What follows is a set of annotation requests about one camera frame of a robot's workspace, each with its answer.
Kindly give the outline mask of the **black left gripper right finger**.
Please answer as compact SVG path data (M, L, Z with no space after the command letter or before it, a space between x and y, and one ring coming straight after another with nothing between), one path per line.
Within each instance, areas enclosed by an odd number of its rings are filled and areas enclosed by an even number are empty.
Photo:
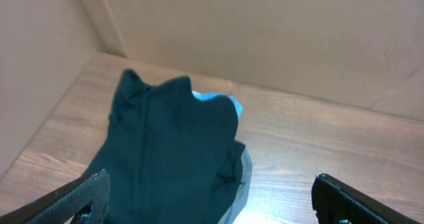
M319 224L419 224L328 174L315 178L311 200Z

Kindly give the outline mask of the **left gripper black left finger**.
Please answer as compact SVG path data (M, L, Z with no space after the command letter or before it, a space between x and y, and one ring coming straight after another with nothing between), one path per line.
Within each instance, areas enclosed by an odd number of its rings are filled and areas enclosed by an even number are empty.
M110 175L105 170L80 178L1 216L8 224L102 223L109 208Z

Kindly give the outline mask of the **black t-shirt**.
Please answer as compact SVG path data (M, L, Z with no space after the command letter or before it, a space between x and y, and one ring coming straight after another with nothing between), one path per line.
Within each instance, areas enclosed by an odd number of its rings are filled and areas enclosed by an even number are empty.
M111 178L105 222L219 222L242 177L238 121L227 96L200 101L187 76L152 86L125 70L88 167Z

